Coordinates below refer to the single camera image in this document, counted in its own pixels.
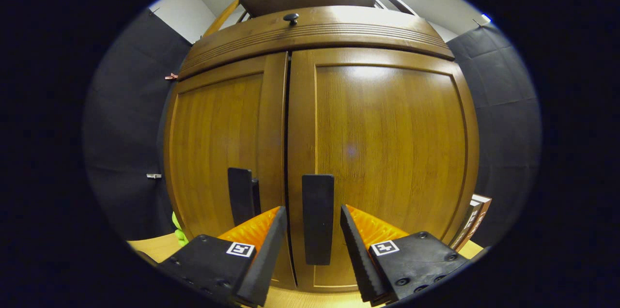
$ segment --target white wall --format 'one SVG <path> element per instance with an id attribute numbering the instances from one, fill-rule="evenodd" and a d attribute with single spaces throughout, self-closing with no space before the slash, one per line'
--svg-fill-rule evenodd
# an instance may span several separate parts
<path id="1" fill-rule="evenodd" d="M 192 44 L 215 20 L 202 0 L 158 0 L 149 9 Z"/>
<path id="2" fill-rule="evenodd" d="M 437 31 L 437 33 L 439 33 L 439 36 L 441 37 L 441 39 L 443 39 L 445 43 L 447 43 L 452 38 L 458 37 L 458 34 L 448 30 L 447 28 L 441 27 L 437 25 L 436 23 L 432 23 L 428 20 L 427 20 L 427 23 L 430 23 L 430 25 L 434 28 L 434 30 Z"/>

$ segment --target wooden cabinet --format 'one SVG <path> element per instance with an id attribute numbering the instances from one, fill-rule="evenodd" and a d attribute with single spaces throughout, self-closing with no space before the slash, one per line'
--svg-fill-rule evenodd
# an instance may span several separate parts
<path id="1" fill-rule="evenodd" d="M 336 210 L 350 204 L 409 233 L 451 239 L 478 169 L 471 96 L 453 63 L 372 48 L 295 51 L 288 113 L 289 211 L 300 288 L 356 287 L 339 212 L 330 265 L 305 262 L 304 174 L 334 175 Z"/>
<path id="2" fill-rule="evenodd" d="M 164 160 L 173 208 L 189 239 L 234 227 L 228 167 L 250 169 L 262 210 L 284 204 L 287 53 L 230 63 L 174 88 Z M 272 279 L 294 288 L 288 246 Z"/>
<path id="3" fill-rule="evenodd" d="M 234 227 L 226 171 L 239 167 L 259 178 L 263 211 L 287 207 L 274 286 L 357 289 L 341 204 L 449 242 L 474 191 L 478 126 L 463 74 L 432 26 L 369 6 L 248 12 L 252 19 L 212 28 L 193 46 L 170 101 L 166 177 L 188 238 Z M 296 25 L 283 21 L 289 13 L 299 14 Z M 327 266 L 306 264 L 304 174 L 334 175 Z"/>

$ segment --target wooden door panel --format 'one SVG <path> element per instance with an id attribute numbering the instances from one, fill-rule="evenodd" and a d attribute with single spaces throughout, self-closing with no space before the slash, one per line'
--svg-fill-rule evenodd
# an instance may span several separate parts
<path id="1" fill-rule="evenodd" d="M 364 48 L 304 50 L 292 57 L 288 182 L 297 282 L 309 291 L 355 290 L 341 204 L 407 232 L 454 235 L 476 179 L 471 96 L 464 83 L 458 86 L 462 76 L 454 64 L 432 57 Z M 466 102 L 465 111 L 467 96 L 471 109 Z M 476 166 L 468 169 L 472 158 Z M 334 175 L 330 266 L 304 261 L 304 173 Z"/>
<path id="2" fill-rule="evenodd" d="M 173 90 L 164 160 L 173 209 L 188 239 L 234 227 L 228 167 L 259 179 L 261 210 L 285 205 L 286 52 L 215 68 Z M 288 240 L 273 282 L 294 288 Z"/>

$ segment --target black curtain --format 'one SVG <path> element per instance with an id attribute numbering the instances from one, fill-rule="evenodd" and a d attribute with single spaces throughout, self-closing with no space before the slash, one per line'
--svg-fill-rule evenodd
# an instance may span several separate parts
<path id="1" fill-rule="evenodd" d="M 471 91 L 478 117 L 476 191 L 493 198 L 472 240 L 496 244 L 515 222 L 540 163 L 541 118 L 527 67 L 491 23 L 448 41 Z"/>
<path id="2" fill-rule="evenodd" d="M 191 44 L 149 10 L 117 37 L 88 90 L 87 174 L 111 225 L 126 240 L 174 230 L 163 172 L 163 109 Z M 158 173 L 161 179 L 149 179 Z"/>

